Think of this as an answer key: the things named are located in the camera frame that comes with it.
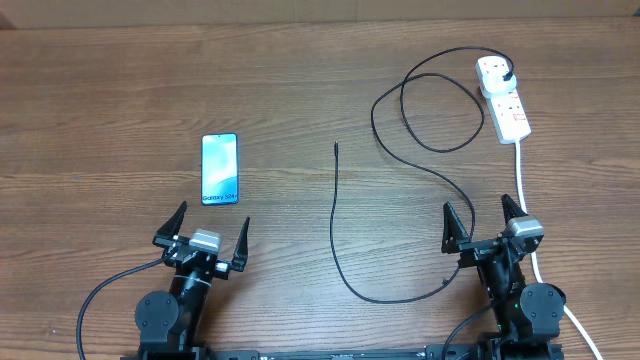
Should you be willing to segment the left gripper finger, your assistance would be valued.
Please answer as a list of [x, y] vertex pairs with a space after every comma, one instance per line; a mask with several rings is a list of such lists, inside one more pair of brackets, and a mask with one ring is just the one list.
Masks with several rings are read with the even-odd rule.
[[171, 240], [176, 235], [178, 235], [187, 208], [187, 202], [183, 201], [176, 212], [156, 231], [155, 236], [158, 238]]
[[240, 231], [236, 248], [231, 261], [231, 269], [236, 272], [243, 272], [248, 261], [248, 229], [250, 218], [247, 217]]

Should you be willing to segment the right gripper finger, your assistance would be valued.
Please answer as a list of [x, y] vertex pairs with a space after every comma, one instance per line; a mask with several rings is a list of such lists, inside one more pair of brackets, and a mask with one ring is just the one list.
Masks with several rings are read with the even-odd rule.
[[458, 253], [470, 242], [470, 236], [450, 202], [443, 205], [444, 228], [441, 243], [442, 253]]
[[508, 224], [512, 219], [526, 217], [528, 213], [524, 211], [509, 194], [501, 196], [501, 204], [504, 215], [504, 222]]

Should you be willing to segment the Samsung Galaxy smartphone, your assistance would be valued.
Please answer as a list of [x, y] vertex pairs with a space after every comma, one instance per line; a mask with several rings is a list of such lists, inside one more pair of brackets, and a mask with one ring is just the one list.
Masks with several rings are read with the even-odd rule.
[[201, 139], [201, 203], [205, 206], [239, 201], [238, 136], [207, 134]]

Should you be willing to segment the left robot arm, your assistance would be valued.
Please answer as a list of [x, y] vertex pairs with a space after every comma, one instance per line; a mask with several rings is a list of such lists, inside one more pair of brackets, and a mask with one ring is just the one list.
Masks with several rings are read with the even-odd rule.
[[179, 234], [186, 210], [183, 202], [152, 240], [163, 249], [160, 262], [175, 273], [167, 291], [148, 293], [136, 307], [138, 359], [214, 359], [213, 350], [197, 340], [207, 295], [215, 279], [242, 272], [248, 261], [249, 219], [244, 221], [232, 259], [226, 261], [218, 258], [220, 234], [203, 229], [190, 237]]

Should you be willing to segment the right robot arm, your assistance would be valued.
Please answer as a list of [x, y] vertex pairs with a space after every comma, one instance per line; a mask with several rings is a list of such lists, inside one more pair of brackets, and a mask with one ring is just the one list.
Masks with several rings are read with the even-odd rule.
[[458, 254], [458, 267], [477, 270], [487, 289], [489, 304], [458, 325], [442, 346], [442, 357], [451, 359], [451, 342], [469, 323], [488, 311], [498, 330], [478, 336], [477, 342], [456, 351], [457, 359], [562, 359], [560, 335], [566, 295], [549, 283], [527, 283], [519, 266], [535, 252], [544, 237], [543, 225], [507, 194], [501, 197], [505, 228], [495, 238], [474, 241], [450, 203], [443, 205], [441, 251]]

